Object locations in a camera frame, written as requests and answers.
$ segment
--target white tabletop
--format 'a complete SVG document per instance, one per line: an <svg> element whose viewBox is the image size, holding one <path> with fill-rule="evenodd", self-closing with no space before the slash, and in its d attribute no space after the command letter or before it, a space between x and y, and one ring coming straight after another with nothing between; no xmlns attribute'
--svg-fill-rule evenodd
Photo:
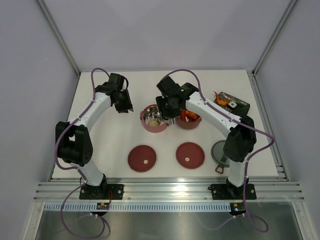
<svg viewBox="0 0 320 240"><path fill-rule="evenodd" d="M163 132L150 133L140 121L140 112L148 105L155 104L155 98L161 93L156 85L169 71L127 71L117 72L129 80L129 94L134 112L117 113L114 107L102 114L93 126L90 137L93 145L92 159L98 169L107 178L174 178L174 177L222 177L229 174L215 172L217 164L213 161L210 151L213 144L225 139L224 136L207 121L192 130L184 130L177 125L167 127ZM195 71L201 82L203 94L215 99L214 91L225 92L250 104L248 115L253 118L255 127L264 130L258 106L245 70L198 70ZM70 118L79 113L92 98L90 72L81 73L72 104ZM197 85L194 77L187 72L177 72L172 79L182 85L186 82ZM94 74L95 85L108 81L103 72ZM267 138L259 133L254 150L268 144ZM202 147L205 160L196 169L182 167L176 159L177 147L185 142L194 142ZM136 172L128 165L129 152L138 145L151 146L157 155L152 169ZM61 165L68 166L60 159ZM256 155L249 164L250 177L277 177L277 169L270 149ZM61 170L55 167L53 178L78 178L75 170Z"/></svg>

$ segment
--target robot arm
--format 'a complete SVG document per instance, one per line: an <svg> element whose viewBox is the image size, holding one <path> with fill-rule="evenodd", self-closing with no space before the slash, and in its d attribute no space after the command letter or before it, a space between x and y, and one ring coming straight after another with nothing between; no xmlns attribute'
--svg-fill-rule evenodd
<svg viewBox="0 0 320 240"><path fill-rule="evenodd" d="M118 113L133 111L129 92L127 89L123 89L124 81L124 76L111 73L108 82L95 88L94 101L91 100L81 111L83 113L93 101L93 104L85 114L77 114L69 122L59 122L55 128L55 138L57 140L71 122L79 119L61 139L57 155L64 162L82 171L87 178L86 185L91 186L96 198L106 192L107 181L92 159L93 146L89 132L100 116L113 105Z"/></svg>
<svg viewBox="0 0 320 240"><path fill-rule="evenodd" d="M157 84L162 96L156 97L156 103L163 119L179 117L181 109L188 109L215 126L225 137L224 154L230 159L228 181L239 188L244 183L246 159L257 142L256 133L230 121L207 105L214 105L231 118L254 127L254 121L246 116L234 115L206 98L202 100L199 90L190 83L179 86L169 76Z"/></svg>

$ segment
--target glass panel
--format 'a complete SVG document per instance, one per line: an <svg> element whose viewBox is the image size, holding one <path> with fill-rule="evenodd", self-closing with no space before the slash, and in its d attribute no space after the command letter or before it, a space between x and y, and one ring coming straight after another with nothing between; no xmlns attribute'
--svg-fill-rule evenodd
<svg viewBox="0 0 320 240"><path fill-rule="evenodd" d="M227 212L108 212L103 217L109 225L100 239L110 240L302 240L302 235L290 203L249 203L251 213L265 219L268 233L256 231L247 218L237 218L219 230L212 231L231 216ZM67 225L84 212L65 212ZM256 221L259 228L265 226ZM102 229L100 220L82 218L70 229L84 237L97 235ZM37 240L78 239L63 227L58 211L44 211Z"/></svg>

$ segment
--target purple cable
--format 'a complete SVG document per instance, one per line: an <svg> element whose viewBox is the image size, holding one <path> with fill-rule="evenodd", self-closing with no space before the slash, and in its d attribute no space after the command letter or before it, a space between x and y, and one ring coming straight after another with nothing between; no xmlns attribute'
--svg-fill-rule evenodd
<svg viewBox="0 0 320 240"><path fill-rule="evenodd" d="M86 184L86 181L87 181L87 178L86 176L84 175L84 173L78 169L76 166L72 166L72 167L63 167L60 165L59 163L59 160L58 160L58 146L61 142L61 139L63 138L63 136L66 134L66 132L76 123L79 121L80 118L82 118L82 116L84 114L86 114L86 112L91 108L91 106L94 104L94 101L96 99L96 91L95 91L95 82L94 82L94 72L96 70L101 70L102 72L104 72L105 74L107 74L108 77L110 77L109 73L107 73L104 69L102 68L95 68L91 71L91 84L92 84L92 91L93 91L93 96L92 96L92 100L91 102L89 103L89 105L84 109L84 111L79 115L79 117L77 119L75 119L73 122L71 122L69 124L69 126L67 126L63 132L60 134L60 136L58 137L57 141L56 141L56 144L55 144L55 148L54 148L54 161L55 161L55 164L62 170L70 170L70 169L77 169L79 174L82 176L83 180L84 180L84 183L81 184L80 186L78 186L76 189L74 189L72 192L70 192L66 198L64 199L62 205L61 205L61 209L60 209L60 217L61 217L61 222L62 222L62 225L64 226L64 228L68 231L68 233L70 233L71 235L75 236L75 237L78 237L80 239L97 239L99 238L105 231L105 228L106 228L106 224L105 224L105 220L97 215L97 217L102 221L102 224L103 224L103 228L102 228L102 231L96 235L96 236L93 236L93 237L84 237L84 236L80 236L80 235L77 235L75 233L73 233L69 228L68 226L66 225L65 221L64 221L64 216L63 216L63 209L65 207L65 204L66 204L66 201L67 199L75 192L77 191L78 189L80 189L81 187L83 187L85 184Z"/></svg>
<svg viewBox="0 0 320 240"><path fill-rule="evenodd" d="M259 219L260 221L262 221L266 226L268 225L267 222L266 222L264 219L262 219L262 217L257 216L257 215L255 215L255 214L250 214L250 215L251 215L251 217L256 218L256 219ZM215 227L215 228L211 228L211 227L205 226L205 225L201 222L201 220L198 218L198 216L196 216L196 217L197 217L198 221L201 223L201 225L202 225L205 229L207 229L207 230L209 230L209 231L216 231L216 230L219 230L219 229L221 229L222 227L224 227L224 226L225 226L228 222L230 222L231 220L236 219L236 218L248 217L248 214L245 213L244 215L240 214L240 215L236 215L235 217L230 217L230 218L228 218L226 221L224 221L220 226L217 226L217 227Z"/></svg>
<svg viewBox="0 0 320 240"><path fill-rule="evenodd" d="M199 94L200 94L202 100L205 102L206 99L205 99L205 96L203 95L202 90L201 90L200 80L199 80L198 76L197 76L193 71L188 70L188 69L177 69L177 70L174 70L174 71L169 72L169 73L168 73L167 75L165 75L161 80L165 79L165 78L168 77L169 75L171 75L171 74L173 74L173 73L176 73L176 72L188 72L188 73L191 73L191 74L195 77L195 79L196 79L196 81L197 81L197 83L198 83ZM247 203L247 201L246 201L246 194L245 194L245 193L246 193L246 186L247 186L247 181L246 181L246 180L247 180L247 172L248 172L249 160L250 160L253 156L255 156L256 154L260 153L261 151L263 151L263 150L271 147L271 146L275 143L275 137L272 136L271 134L267 133L267 132L261 131L261 130L259 130L259 129L254 128L254 127L251 127L251 126L249 126L249 125L246 125L246 124L244 124L244 123L242 123L242 122L239 122L239 121L237 121L237 120L235 120L235 119L232 119L229 115L227 115L227 114L225 114L224 112L220 111L218 108L214 107L214 106L213 106L212 104L210 104L209 102L207 102L206 104L207 104L211 109L213 109L213 110L216 111L217 113L219 113L219 114L221 114L222 116L224 116L225 118L227 118L229 121L232 121L232 122L234 122L234 123L236 123L236 124L238 124L238 125L241 125L241 126L247 128L247 129L250 129L250 130L255 131L255 132L257 132L257 133L260 133L260 134L262 134L262 135L265 135L265 136L267 136L268 138L271 139L271 142L270 142L268 145L266 145L266 146L258 149L257 151L255 151L254 153L252 153L252 154L247 158L246 163L245 163L245 166L244 166L244 184L243 184L243 203L244 203L244 207L245 207L245 210L246 210L246 216L249 218L250 223L252 224L252 226L253 226L257 231L259 231L259 232L261 232L261 233L267 233L267 232L269 231L269 226L268 226L267 222L266 222L265 220L263 220L261 217L256 216L256 215L253 215L253 214L250 214L250 213L248 212L248 203ZM258 228L258 227L254 224L254 222L252 221L251 216L260 219L260 220L265 224L266 229L263 230L263 229Z"/></svg>
<svg viewBox="0 0 320 240"><path fill-rule="evenodd" d="M78 222L79 220L81 219L85 219L87 218L88 216L90 216L89 214L85 214L85 215L82 215L80 217L78 217L76 220L74 220L72 223L68 224L67 227L71 227L72 225L74 225L76 222ZM63 231L66 230L65 227L63 227L61 230L58 230L58 231L54 231L53 229L51 229L55 234L59 234L59 233L62 233Z"/></svg>
<svg viewBox="0 0 320 240"><path fill-rule="evenodd" d="M65 204L66 204L67 199L68 199L75 191L77 191L78 189L82 188L84 185L86 185L86 183L83 183L83 184L81 184L80 186L78 186L77 188L75 188L75 189L74 189L73 191L71 191L71 192L66 196L66 198L64 199L64 201L63 201L63 203L62 203L62 205L61 205L61 209L60 209L61 222L62 222L62 225L64 226L64 228L67 230L67 232L70 233L71 235L77 237L77 238L80 238L80 239L97 239L97 238L99 238L99 237L104 233L105 228L106 228L105 221L104 221L104 219L103 219L101 216L96 215L96 217L98 217L98 218L102 221L102 224L103 224L102 230L101 230L101 232L100 232L98 235L92 236L92 237L80 236L80 235L72 232L72 231L68 228L67 224L65 223L64 216L63 216L63 209L64 209L64 207L65 207Z"/></svg>

